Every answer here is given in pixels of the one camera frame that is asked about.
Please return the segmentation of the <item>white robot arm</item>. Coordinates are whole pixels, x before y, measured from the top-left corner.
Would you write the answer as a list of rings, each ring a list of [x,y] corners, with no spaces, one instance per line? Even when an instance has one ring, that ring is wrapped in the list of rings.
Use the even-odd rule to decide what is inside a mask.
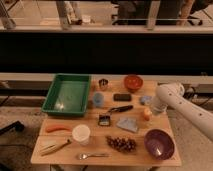
[[[150,103],[154,115],[164,113],[170,106],[181,113],[200,132],[213,141],[213,113],[186,100],[181,83],[161,84]]]

